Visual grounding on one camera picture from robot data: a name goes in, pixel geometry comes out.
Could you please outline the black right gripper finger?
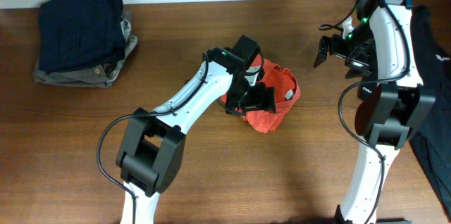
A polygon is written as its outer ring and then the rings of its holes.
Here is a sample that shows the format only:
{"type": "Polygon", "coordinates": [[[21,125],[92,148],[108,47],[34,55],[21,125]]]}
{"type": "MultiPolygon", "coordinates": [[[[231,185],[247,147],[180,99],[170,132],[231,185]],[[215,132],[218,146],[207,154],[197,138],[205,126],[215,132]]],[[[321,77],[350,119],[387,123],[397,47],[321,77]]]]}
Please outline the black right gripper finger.
{"type": "Polygon", "coordinates": [[[314,61],[314,68],[319,67],[326,61],[330,47],[330,37],[322,36],[319,40],[318,51],[314,61]]]}
{"type": "Polygon", "coordinates": [[[360,70],[360,69],[354,69],[350,68],[347,73],[345,74],[346,79],[351,79],[355,77],[368,77],[370,76],[370,72],[367,70],[360,70]]]}

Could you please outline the orange t-shirt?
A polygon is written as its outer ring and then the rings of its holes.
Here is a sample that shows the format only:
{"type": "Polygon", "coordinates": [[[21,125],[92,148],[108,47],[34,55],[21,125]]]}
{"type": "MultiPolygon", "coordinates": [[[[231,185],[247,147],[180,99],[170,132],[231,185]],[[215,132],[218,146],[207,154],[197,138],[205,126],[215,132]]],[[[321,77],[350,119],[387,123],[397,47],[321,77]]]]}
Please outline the orange t-shirt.
{"type": "Polygon", "coordinates": [[[300,98],[301,91],[296,77],[288,68],[281,68],[280,65],[265,58],[263,71],[264,76],[261,81],[267,87],[275,89],[276,112],[249,111],[240,117],[256,131],[267,133],[276,130],[285,115],[300,98]]]}

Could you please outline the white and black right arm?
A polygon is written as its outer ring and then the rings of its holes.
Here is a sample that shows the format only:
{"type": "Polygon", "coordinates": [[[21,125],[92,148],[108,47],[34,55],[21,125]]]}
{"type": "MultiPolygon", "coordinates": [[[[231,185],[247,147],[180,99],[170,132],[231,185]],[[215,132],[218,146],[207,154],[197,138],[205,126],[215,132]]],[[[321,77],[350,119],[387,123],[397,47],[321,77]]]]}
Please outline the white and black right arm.
{"type": "Polygon", "coordinates": [[[412,0],[355,0],[339,23],[321,25],[338,35],[323,36],[314,66],[329,55],[343,58],[346,78],[359,81],[343,90],[338,115],[346,132],[359,143],[348,192],[338,204],[334,223],[376,223],[381,192],[393,161],[435,102],[424,87],[411,36],[412,0]]]}

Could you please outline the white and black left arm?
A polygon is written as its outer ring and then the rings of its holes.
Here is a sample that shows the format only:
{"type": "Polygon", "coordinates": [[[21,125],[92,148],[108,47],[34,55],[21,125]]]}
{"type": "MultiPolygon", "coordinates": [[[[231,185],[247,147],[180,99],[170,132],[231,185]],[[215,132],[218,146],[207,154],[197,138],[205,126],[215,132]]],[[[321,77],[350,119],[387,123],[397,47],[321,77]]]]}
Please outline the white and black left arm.
{"type": "Polygon", "coordinates": [[[246,35],[232,48],[210,49],[176,95],[151,112],[132,113],[116,156],[127,193],[122,223],[153,222],[159,196],[180,170],[187,133],[221,96],[227,114],[276,112],[274,88],[260,80],[263,68],[252,66],[261,57],[258,43],[246,35]]]}

